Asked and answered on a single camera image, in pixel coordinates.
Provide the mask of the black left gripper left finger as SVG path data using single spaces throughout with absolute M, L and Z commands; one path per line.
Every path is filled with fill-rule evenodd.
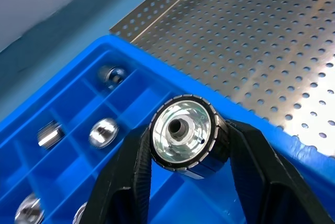
M 131 130 L 100 171 L 81 223 L 147 223 L 151 189 L 150 133 Z

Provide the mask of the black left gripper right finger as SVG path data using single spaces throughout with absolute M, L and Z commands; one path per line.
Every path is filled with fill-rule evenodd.
M 247 223 L 333 223 L 298 170 L 263 133 L 235 120 L 229 128 L 230 165 Z

